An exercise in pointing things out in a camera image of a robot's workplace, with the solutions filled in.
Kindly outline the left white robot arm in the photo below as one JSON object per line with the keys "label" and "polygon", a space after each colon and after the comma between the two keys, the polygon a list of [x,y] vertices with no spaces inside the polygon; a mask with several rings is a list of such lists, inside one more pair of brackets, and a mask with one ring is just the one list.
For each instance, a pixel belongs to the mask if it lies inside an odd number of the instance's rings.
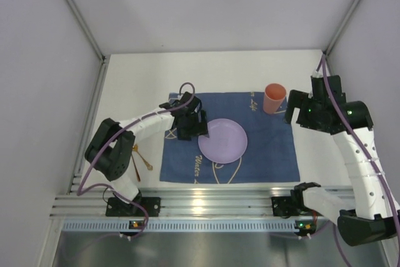
{"label": "left white robot arm", "polygon": [[207,135],[207,116],[202,106],[198,97],[185,92],[179,99],[160,104],[144,116],[125,121],[107,118],[86,148],[84,159],[105,177],[105,186],[118,200],[137,206],[141,192],[127,175],[134,145],[169,130],[174,130],[180,141]]}

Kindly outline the purple plastic plate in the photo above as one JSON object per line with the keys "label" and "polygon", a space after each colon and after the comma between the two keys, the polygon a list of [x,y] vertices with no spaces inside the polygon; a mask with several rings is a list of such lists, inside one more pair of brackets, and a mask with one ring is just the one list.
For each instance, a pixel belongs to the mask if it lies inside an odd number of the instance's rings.
{"label": "purple plastic plate", "polygon": [[246,152],[248,137],[237,122],[219,118],[208,122],[209,137],[198,137],[202,155],[213,163],[229,164],[240,159]]}

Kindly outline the orange plastic cup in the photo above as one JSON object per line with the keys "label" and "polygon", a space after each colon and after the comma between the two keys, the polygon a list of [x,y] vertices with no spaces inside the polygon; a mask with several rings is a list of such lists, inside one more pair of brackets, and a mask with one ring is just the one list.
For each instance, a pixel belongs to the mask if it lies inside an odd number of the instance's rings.
{"label": "orange plastic cup", "polygon": [[274,114],[286,98],[286,89],[278,83],[268,84],[264,90],[263,110]]}

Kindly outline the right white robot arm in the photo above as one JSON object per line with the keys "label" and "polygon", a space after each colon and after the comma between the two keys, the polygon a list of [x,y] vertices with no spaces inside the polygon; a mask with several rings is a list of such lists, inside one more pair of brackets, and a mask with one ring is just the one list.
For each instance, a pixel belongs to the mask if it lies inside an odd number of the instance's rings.
{"label": "right white robot arm", "polygon": [[310,93],[291,90],[284,115],[302,128],[330,134],[336,143],[354,192],[355,205],[344,202],[315,182],[301,183],[291,190],[298,211],[316,211],[334,223],[349,246],[359,246],[397,235],[394,215],[399,204],[389,200],[380,177],[384,176],[374,142],[373,121],[362,101],[346,100],[341,78],[311,79]]}

